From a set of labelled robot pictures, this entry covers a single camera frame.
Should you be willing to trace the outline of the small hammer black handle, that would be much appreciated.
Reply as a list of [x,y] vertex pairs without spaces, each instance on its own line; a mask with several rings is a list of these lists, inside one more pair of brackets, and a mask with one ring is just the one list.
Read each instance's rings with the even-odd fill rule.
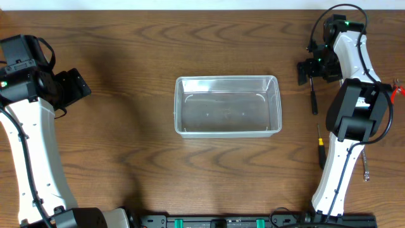
[[318,114],[318,105],[317,105],[317,101],[316,101],[316,93],[315,93],[315,89],[314,89],[312,76],[309,76],[309,82],[310,82],[310,86],[311,86],[311,109],[312,109],[312,114],[317,115]]

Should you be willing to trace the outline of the clear plastic container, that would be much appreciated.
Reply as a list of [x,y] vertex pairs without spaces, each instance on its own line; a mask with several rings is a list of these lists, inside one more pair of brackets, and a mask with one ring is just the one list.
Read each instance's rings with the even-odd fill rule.
[[173,120],[183,138],[270,137],[282,130],[273,75],[179,77]]

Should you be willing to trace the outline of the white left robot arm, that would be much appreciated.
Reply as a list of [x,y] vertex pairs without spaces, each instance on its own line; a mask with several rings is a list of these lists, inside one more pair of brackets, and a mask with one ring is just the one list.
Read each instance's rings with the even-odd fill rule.
[[134,226],[124,207],[102,212],[80,208],[61,163],[55,133],[58,110],[91,94],[77,69],[53,72],[49,44],[33,35],[1,40],[1,124],[11,146],[20,194],[20,227]]

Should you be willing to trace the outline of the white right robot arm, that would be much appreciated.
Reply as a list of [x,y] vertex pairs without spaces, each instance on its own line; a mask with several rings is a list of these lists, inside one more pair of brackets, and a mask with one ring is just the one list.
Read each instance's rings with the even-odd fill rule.
[[297,64],[298,84],[315,77],[340,82],[327,111],[328,152],[319,154],[323,170],[312,206],[325,219],[344,213],[344,200],[360,153],[370,142],[391,103],[392,86],[381,82],[366,48],[366,26],[332,15],[323,24],[323,44],[310,40],[312,58]]

